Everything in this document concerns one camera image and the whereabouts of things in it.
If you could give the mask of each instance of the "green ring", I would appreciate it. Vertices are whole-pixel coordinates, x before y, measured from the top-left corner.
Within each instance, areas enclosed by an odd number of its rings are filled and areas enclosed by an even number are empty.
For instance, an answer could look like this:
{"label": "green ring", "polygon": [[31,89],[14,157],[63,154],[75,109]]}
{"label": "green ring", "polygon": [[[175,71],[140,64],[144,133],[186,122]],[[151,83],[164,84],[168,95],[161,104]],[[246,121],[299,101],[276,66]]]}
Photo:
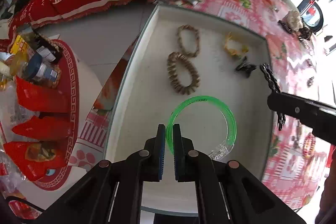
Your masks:
{"label": "green ring", "polygon": [[225,117],[227,123],[227,136],[226,140],[222,142],[220,145],[218,145],[218,147],[219,146],[221,146],[221,148],[224,147],[226,150],[225,155],[227,155],[232,150],[236,140],[236,132],[237,132],[236,120],[235,117],[233,116],[233,113],[226,104],[224,104],[221,100],[218,100],[217,98],[211,96],[195,96],[185,100],[178,107],[176,107],[176,109],[173,111],[173,113],[169,118],[169,124],[166,128],[166,140],[169,146],[169,150],[172,152],[172,154],[174,154],[172,132],[175,118],[186,106],[195,102],[209,102],[210,104],[215,105]]}

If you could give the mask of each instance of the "white label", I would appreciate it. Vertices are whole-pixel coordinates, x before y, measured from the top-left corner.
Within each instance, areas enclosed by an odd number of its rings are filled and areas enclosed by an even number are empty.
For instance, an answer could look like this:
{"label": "white label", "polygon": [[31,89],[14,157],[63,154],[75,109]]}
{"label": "white label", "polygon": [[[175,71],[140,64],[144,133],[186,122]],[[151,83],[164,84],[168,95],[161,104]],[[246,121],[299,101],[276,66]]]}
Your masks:
{"label": "white label", "polygon": [[36,50],[43,58],[52,62],[56,59],[56,57],[50,52],[50,50],[44,46],[39,47]]}

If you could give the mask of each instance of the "white tray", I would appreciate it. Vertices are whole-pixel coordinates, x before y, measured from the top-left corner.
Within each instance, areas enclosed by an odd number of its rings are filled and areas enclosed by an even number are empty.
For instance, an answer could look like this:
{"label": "white tray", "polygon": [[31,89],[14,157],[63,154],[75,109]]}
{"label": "white tray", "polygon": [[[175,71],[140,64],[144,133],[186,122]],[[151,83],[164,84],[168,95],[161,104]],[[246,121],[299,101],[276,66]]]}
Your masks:
{"label": "white tray", "polygon": [[[185,24],[199,30],[201,45],[199,55],[190,59],[201,79],[200,87],[191,95],[175,93],[166,67],[168,55],[179,51],[177,28]],[[194,42],[187,32],[184,40],[185,47],[189,48]],[[124,160],[143,149],[145,141],[156,135],[158,124],[167,126],[170,114],[181,102],[193,96],[208,95],[226,103],[236,118],[236,143],[223,161],[236,159],[261,179],[272,135],[273,114],[267,107],[270,90],[259,69],[248,79],[234,72],[239,62],[222,49],[224,35],[229,32],[248,45],[251,63],[270,63],[267,42],[256,33],[211,15],[174,6],[156,6],[141,33],[119,90],[106,159]],[[182,81],[188,78],[182,72],[180,76]],[[225,139],[224,119],[219,119],[219,110],[216,112],[211,107],[214,108],[206,103],[192,104],[183,110],[178,121],[182,135],[191,138],[194,147],[205,153]],[[209,122],[200,127],[199,120]],[[163,180],[144,183],[142,206],[151,208],[148,210],[197,213],[194,183],[175,181],[173,156],[167,144]]]}

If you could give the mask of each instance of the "metal screw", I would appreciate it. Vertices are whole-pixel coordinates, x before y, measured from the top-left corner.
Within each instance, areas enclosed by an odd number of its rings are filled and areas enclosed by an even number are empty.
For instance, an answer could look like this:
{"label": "metal screw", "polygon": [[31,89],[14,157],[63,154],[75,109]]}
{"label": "metal screw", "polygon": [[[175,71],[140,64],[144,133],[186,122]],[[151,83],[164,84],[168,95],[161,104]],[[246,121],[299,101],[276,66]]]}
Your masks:
{"label": "metal screw", "polygon": [[108,160],[101,160],[99,163],[98,163],[99,167],[101,168],[105,168],[107,166],[110,165],[110,162]]}
{"label": "metal screw", "polygon": [[196,150],[190,150],[190,151],[188,152],[188,155],[189,155],[190,157],[197,157],[197,156],[198,156],[198,151],[196,151]]}
{"label": "metal screw", "polygon": [[139,151],[139,155],[140,157],[147,157],[149,155],[149,151],[148,150],[141,150]]}
{"label": "metal screw", "polygon": [[236,168],[239,167],[239,162],[238,162],[238,161],[235,161],[235,160],[231,160],[231,161],[229,162],[229,166],[230,166],[231,168],[233,168],[233,169],[236,169]]}

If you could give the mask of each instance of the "paw print pattern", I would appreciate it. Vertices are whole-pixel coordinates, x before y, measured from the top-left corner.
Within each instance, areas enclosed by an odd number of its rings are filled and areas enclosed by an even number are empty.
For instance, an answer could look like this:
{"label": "paw print pattern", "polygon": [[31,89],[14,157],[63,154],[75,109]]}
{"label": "paw print pattern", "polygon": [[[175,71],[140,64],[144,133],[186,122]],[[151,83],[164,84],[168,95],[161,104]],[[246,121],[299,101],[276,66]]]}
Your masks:
{"label": "paw print pattern", "polygon": [[84,168],[87,171],[90,171],[91,168],[95,165],[96,158],[92,153],[84,153],[83,150],[77,150],[76,157],[71,156],[69,163],[76,164],[76,166]]}

